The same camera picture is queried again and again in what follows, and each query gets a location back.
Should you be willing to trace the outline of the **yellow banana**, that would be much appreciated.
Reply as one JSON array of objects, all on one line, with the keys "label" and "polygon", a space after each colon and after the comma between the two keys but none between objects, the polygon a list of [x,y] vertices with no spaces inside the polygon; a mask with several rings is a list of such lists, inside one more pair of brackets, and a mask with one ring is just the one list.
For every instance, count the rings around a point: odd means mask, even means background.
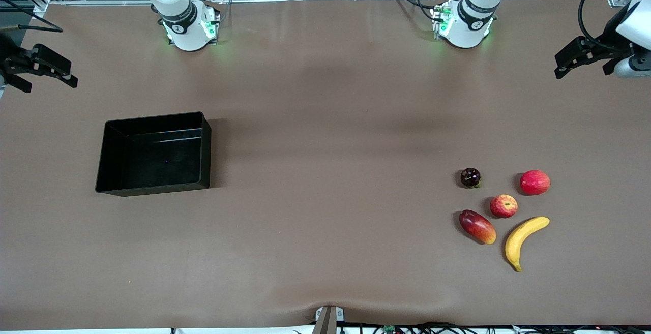
[{"label": "yellow banana", "polygon": [[507,237],[504,246],[504,255],[507,262],[511,265],[514,271],[522,272],[521,266],[521,249],[528,237],[535,232],[546,228],[550,223],[550,218],[545,216],[537,216],[519,224],[511,234]]}]

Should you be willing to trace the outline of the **brown table cover mat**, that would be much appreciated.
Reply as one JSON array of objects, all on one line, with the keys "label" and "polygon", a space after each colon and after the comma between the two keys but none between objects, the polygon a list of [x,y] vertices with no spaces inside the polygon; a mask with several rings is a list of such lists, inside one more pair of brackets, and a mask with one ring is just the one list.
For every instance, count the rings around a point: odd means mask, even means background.
[{"label": "brown table cover mat", "polygon": [[[52,5],[79,86],[0,99],[0,330],[651,324],[651,80],[557,80],[578,0],[504,0],[460,50],[393,0],[235,3],[184,53],[149,7]],[[202,112],[205,190],[95,190],[109,120]],[[466,189],[460,172],[481,172]],[[551,186],[526,195],[521,175]],[[507,194],[518,212],[490,212]],[[490,221],[482,244],[459,214]],[[507,262],[512,230],[549,225]]]}]

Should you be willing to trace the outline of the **pinkish red peach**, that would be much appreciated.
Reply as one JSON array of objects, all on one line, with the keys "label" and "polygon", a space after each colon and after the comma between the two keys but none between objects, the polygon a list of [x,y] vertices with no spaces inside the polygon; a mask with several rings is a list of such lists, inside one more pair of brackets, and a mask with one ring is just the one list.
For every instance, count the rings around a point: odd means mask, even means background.
[{"label": "pinkish red peach", "polygon": [[526,195],[542,195],[550,186],[549,176],[541,170],[528,170],[519,179],[519,187]]}]

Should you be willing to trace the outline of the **red yellow mango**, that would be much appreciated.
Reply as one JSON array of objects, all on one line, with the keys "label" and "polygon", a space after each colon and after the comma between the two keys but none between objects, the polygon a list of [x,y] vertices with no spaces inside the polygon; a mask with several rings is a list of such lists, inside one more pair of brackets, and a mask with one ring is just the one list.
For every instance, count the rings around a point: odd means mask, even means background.
[{"label": "red yellow mango", "polygon": [[473,210],[465,209],[461,211],[459,214],[459,223],[467,234],[482,244],[492,245],[497,240],[497,232],[493,224]]}]

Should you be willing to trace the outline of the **red yellow striped apple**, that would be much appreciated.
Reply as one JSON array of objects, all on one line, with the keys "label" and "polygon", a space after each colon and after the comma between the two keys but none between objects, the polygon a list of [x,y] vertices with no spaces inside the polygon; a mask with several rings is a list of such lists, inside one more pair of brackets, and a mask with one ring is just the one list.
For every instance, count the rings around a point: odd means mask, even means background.
[{"label": "red yellow striped apple", "polygon": [[518,212],[518,202],[511,195],[497,195],[490,201],[490,212],[496,218],[510,218]]}]

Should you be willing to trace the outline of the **black plastic box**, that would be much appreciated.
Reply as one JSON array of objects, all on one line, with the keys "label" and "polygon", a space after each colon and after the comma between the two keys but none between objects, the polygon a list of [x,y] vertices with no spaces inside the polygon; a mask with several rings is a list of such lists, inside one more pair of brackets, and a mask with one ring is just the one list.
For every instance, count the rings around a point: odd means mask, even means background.
[{"label": "black plastic box", "polygon": [[211,157],[212,129],[202,112],[109,120],[95,190],[120,197],[205,190]]}]

